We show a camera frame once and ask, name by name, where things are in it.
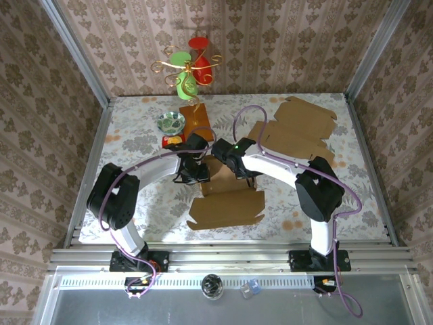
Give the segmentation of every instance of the floral tablecloth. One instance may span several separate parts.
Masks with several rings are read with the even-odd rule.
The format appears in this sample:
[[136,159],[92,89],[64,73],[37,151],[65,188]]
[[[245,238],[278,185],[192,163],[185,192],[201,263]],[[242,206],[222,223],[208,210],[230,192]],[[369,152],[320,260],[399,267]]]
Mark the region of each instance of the floral tablecloth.
[[[232,140],[232,122],[236,112],[250,104],[261,105],[272,117],[289,94],[278,95],[203,95],[210,125],[218,138]],[[359,195],[363,210],[338,223],[338,237],[347,240],[386,241],[387,235],[370,180],[352,127],[348,108],[341,93],[296,94],[316,105],[333,110],[338,120],[328,148],[335,153],[333,168],[343,182]],[[155,154],[161,148],[162,134],[156,119],[163,112],[178,110],[185,101],[177,96],[122,97],[114,106],[98,172],[107,163],[127,166]],[[258,110],[243,115],[237,136],[245,136],[256,121],[263,119]],[[193,198],[201,195],[199,185],[175,184],[167,177],[144,188],[135,209],[134,221],[147,241],[179,242],[185,240],[275,240],[308,241],[311,239],[309,218],[301,211],[296,191],[286,184],[262,175],[258,190],[265,191],[265,218],[256,225],[193,231],[186,221]],[[345,195],[338,211],[354,209],[356,203]],[[79,240],[86,244],[112,243],[96,218],[87,211]]]

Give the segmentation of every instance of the wallpaper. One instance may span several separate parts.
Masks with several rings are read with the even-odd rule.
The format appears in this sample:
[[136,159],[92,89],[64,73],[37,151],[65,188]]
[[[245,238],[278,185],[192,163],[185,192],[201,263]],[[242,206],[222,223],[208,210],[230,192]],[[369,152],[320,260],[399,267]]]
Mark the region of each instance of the wallpaper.
[[163,49],[194,36],[224,57],[200,93],[344,92],[390,3],[377,0],[57,0],[111,97],[173,92]]
[[28,324],[101,108],[37,1],[0,18],[0,324]]
[[433,1],[411,1],[355,108],[433,306]]

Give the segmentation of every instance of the flattened cardboard box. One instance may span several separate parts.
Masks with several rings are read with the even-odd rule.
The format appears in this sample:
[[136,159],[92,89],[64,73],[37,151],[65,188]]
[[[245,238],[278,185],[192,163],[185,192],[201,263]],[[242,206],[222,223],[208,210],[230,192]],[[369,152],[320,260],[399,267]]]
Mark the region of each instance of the flattened cardboard box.
[[203,159],[210,172],[210,181],[200,184],[203,198],[194,198],[187,221],[192,230],[254,225],[264,215],[257,216],[265,208],[265,193],[250,187],[245,179],[235,174],[213,156]]
[[[322,140],[329,139],[336,126],[335,112],[288,97],[274,117],[276,121],[267,123],[261,139],[265,148],[300,159],[313,160],[320,156],[332,164],[334,154]],[[248,138],[256,141],[262,126],[263,122],[257,122]]]

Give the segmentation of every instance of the red object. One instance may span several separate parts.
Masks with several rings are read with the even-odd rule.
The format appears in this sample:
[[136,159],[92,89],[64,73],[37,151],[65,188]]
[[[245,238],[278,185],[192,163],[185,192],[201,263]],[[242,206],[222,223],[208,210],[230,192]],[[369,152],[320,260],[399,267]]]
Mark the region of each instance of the red object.
[[[188,44],[190,47],[192,47],[197,51],[198,56],[201,56],[202,51],[208,47],[209,40],[206,37],[194,37],[189,40]],[[196,66],[197,68],[203,68],[209,65],[210,63],[208,59],[206,59],[204,56],[199,58],[194,64],[194,66]],[[194,75],[194,78],[196,78],[196,81],[198,82],[199,85],[208,85],[212,82],[211,68],[194,70],[192,74]]]
[[164,136],[162,137],[162,147],[165,148],[169,144],[181,144],[185,142],[184,134],[174,135],[172,137]]

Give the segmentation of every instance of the green bowl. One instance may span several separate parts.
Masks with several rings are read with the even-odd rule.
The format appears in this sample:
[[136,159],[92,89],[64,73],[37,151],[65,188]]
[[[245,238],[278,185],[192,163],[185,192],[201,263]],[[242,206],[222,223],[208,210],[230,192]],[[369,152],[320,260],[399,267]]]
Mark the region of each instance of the green bowl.
[[185,127],[185,117],[178,112],[167,112],[158,117],[156,125],[165,135],[178,135]]

